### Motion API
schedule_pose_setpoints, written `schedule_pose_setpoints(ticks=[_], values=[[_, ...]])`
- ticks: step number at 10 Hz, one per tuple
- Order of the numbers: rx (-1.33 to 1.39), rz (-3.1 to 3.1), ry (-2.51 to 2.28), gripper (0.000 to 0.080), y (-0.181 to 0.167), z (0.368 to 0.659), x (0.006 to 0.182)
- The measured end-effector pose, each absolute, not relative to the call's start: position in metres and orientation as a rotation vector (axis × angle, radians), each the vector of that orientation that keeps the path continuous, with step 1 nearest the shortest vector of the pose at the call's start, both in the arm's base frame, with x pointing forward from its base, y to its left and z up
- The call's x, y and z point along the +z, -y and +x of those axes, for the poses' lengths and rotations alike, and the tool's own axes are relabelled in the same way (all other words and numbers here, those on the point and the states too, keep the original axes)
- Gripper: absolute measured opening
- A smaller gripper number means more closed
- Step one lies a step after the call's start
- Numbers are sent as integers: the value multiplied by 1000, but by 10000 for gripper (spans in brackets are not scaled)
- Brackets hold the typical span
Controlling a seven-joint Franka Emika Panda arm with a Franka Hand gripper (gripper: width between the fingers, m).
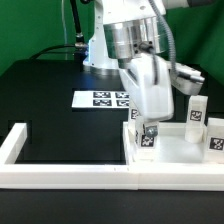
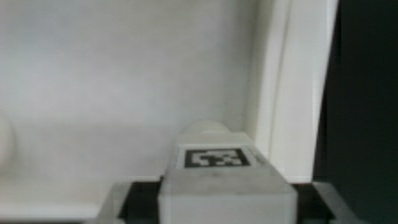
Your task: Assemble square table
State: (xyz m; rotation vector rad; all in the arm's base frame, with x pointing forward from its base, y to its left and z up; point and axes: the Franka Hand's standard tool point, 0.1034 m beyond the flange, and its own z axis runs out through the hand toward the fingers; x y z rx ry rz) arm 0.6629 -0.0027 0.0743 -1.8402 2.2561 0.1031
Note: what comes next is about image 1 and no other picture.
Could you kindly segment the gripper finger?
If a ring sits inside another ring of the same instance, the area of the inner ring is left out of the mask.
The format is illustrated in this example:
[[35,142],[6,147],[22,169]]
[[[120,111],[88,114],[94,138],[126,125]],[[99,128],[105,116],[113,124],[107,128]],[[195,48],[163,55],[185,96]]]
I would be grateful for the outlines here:
[[157,123],[145,123],[144,124],[144,134],[151,138],[158,135],[158,124]]

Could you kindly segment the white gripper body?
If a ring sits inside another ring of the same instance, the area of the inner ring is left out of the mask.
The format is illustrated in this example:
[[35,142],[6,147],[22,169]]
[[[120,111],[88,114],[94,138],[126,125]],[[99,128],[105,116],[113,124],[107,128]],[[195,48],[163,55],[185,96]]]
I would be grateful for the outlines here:
[[167,62],[150,54],[141,54],[120,70],[124,89],[146,120],[163,121],[174,114],[173,96]]

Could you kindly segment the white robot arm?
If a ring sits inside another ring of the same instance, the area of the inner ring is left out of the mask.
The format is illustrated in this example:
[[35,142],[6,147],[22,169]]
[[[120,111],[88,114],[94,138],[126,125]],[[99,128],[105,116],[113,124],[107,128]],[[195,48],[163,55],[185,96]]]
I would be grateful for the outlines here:
[[173,117],[172,90],[199,93],[204,78],[176,62],[168,9],[210,5],[216,0],[82,0],[95,6],[94,35],[84,68],[118,74],[137,107],[143,133],[158,135],[159,121]]

